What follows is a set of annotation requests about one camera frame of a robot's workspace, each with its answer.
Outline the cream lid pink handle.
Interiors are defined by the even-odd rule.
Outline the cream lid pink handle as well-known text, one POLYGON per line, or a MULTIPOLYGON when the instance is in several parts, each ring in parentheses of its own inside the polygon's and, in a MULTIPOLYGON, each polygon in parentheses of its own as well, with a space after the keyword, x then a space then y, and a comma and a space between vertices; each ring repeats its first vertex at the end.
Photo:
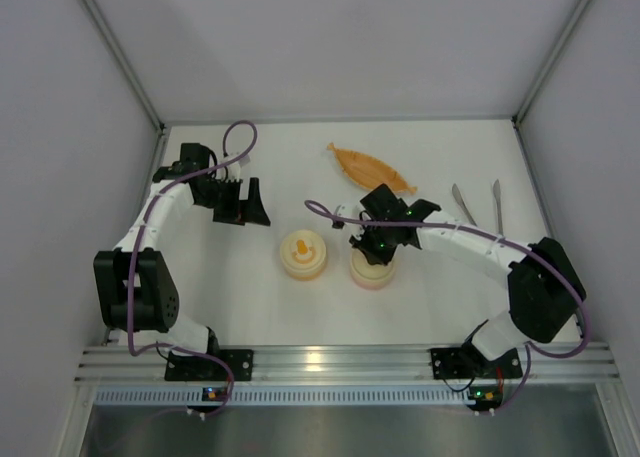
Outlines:
POLYGON ((391 261, 387 265, 369 264, 365 255, 357 249, 353 249, 351 252, 350 269, 351 268, 355 268, 359 272, 368 274, 370 276, 372 276, 374 273, 382 273, 384 268, 394 268, 396 272, 396 264, 394 261, 391 261))

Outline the cream lid orange handle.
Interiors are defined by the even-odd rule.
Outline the cream lid orange handle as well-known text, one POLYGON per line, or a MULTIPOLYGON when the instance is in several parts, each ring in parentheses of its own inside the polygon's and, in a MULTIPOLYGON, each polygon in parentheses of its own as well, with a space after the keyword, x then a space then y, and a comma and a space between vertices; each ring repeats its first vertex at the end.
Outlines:
POLYGON ((310 230, 298 230, 287 235, 281 242, 280 258, 306 263, 316 259, 327 259, 326 244, 322 237, 310 230))

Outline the pink round container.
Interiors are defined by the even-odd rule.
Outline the pink round container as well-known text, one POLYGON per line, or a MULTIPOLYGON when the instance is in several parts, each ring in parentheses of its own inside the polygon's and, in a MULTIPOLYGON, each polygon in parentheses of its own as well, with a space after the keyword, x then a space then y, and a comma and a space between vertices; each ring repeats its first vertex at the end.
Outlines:
POLYGON ((355 268, 350 269, 353 281, 361 288, 367 290, 380 290, 388 286, 395 276, 394 268, 384 268, 382 273, 374 273, 372 276, 363 274, 355 268))

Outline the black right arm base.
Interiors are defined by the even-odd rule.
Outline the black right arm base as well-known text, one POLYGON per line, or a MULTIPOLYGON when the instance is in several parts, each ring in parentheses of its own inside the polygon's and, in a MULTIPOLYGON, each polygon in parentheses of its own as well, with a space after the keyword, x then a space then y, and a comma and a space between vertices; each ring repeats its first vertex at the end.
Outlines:
POLYGON ((517 379, 523 376, 518 351, 511 349, 493 361, 471 346, 436 347, 429 350, 434 378, 437 380, 517 379))

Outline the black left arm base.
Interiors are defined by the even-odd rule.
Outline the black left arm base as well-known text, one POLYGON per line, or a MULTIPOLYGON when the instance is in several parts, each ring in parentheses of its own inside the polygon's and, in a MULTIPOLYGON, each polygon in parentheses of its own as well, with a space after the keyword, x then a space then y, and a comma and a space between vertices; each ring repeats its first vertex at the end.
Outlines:
MULTIPOLYGON (((254 351, 251 349, 225 349, 217 356, 232 372, 236 382, 252 379, 254 351)), ((228 378, 221 364, 210 359, 178 355, 170 352, 167 357, 164 380, 169 382, 209 382, 228 378)))

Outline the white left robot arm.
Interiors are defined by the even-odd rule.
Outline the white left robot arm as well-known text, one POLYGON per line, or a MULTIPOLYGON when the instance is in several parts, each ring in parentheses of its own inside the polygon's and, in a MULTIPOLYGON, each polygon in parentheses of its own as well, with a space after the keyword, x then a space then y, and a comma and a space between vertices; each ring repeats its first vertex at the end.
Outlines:
POLYGON ((198 143, 181 146, 178 160, 153 175, 149 196, 126 235, 96 254, 94 277, 105 325, 125 332, 133 355, 147 350, 135 337, 154 337, 153 347, 185 356, 220 354, 214 331, 181 311, 178 287, 163 255, 181 221, 194 207, 214 222, 268 227, 260 181, 241 177, 241 155, 217 159, 198 143))

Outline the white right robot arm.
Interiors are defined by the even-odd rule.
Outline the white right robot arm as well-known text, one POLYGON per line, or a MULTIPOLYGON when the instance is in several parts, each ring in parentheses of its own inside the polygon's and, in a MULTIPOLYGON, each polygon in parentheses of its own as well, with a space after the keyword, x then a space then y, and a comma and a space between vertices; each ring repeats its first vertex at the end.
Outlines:
POLYGON ((562 245, 544 237, 509 241, 465 225, 430 201, 411 204, 382 184, 360 201, 367 220, 352 247, 370 265, 388 265, 400 246, 443 254, 501 284, 508 307, 480 324, 464 343, 470 357, 488 362, 527 342, 551 342, 581 307, 586 291, 562 245))

